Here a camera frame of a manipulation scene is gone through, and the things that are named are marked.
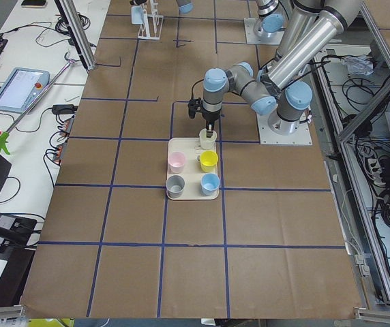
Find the blue cup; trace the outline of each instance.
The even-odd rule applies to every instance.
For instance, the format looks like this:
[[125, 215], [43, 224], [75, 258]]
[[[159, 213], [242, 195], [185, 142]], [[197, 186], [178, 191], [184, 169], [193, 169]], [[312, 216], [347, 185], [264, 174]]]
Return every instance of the blue cup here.
[[220, 186], [220, 178], [217, 174], [205, 174], [201, 178], [201, 189], [206, 196], [211, 196]]

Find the tablet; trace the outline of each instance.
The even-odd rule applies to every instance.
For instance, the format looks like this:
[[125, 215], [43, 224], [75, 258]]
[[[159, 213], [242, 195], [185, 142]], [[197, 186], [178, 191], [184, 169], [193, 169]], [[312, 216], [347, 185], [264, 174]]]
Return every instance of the tablet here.
[[21, 113], [42, 92], [49, 80], [50, 73], [44, 70], [13, 69], [0, 88], [0, 110]]

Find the light blue joint cap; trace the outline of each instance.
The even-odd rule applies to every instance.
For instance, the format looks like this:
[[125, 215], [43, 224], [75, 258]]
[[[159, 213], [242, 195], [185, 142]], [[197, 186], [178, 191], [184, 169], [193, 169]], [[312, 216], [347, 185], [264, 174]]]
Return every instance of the light blue joint cap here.
[[251, 109], [257, 112], [260, 116], [265, 116], [275, 109], [277, 100], [274, 97], [263, 97], [251, 105]]
[[286, 99], [297, 110], [305, 110], [312, 98], [312, 89], [303, 81], [299, 80], [286, 89]]
[[227, 76], [220, 68], [212, 68], [204, 77], [204, 89], [208, 92], [217, 92], [227, 83]]
[[248, 71], [248, 74], [252, 77], [254, 75], [254, 72], [252, 70], [252, 67], [249, 63], [246, 63], [245, 61], [242, 61], [241, 63], [238, 63], [239, 66], [242, 66]]
[[284, 17], [281, 14], [272, 14], [262, 21], [263, 30], [268, 33], [278, 32], [284, 24]]
[[188, 3], [187, 5], [182, 5], [181, 7], [179, 7], [179, 9], [182, 14], [187, 14], [188, 12], [191, 12], [192, 9], [194, 9], [194, 5], [191, 2]]

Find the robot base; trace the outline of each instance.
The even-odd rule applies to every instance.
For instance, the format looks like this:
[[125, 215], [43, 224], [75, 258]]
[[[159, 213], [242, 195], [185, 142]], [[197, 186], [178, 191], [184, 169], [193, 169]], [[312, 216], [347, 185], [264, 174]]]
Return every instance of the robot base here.
[[269, 44], [277, 46], [283, 37], [283, 31], [270, 33], [269, 37], [261, 37], [254, 32], [254, 25], [258, 18], [244, 18], [243, 24], [245, 25], [245, 36], [247, 38], [247, 44]]
[[[301, 120], [305, 119], [305, 114], [301, 116]], [[275, 133], [268, 126], [268, 116], [257, 115], [258, 133], [260, 136], [260, 144], [270, 145], [297, 145], [311, 146], [312, 137], [307, 123], [299, 124], [298, 129], [291, 135], [280, 135]]]

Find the cup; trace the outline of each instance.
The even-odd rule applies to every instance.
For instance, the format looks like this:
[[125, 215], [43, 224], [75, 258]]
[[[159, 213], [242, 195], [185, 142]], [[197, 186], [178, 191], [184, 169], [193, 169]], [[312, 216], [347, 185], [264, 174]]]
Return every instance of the cup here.
[[203, 172], [213, 172], [218, 163], [218, 155], [214, 151], [204, 151], [200, 155], [200, 164]]
[[211, 196], [220, 186], [220, 178], [217, 174], [205, 174], [201, 178], [201, 190], [206, 196]]
[[178, 198], [183, 194], [184, 178], [179, 175], [172, 175], [166, 180], [166, 194], [171, 199]]
[[200, 145], [201, 148], [204, 150], [211, 150], [213, 149], [213, 145], [215, 145], [216, 141], [216, 131], [213, 131], [213, 135], [211, 138], [207, 137], [207, 130], [204, 128], [200, 131]]
[[168, 166], [171, 172], [179, 174], [183, 171], [186, 164], [186, 156], [182, 152], [172, 152], [168, 156]]

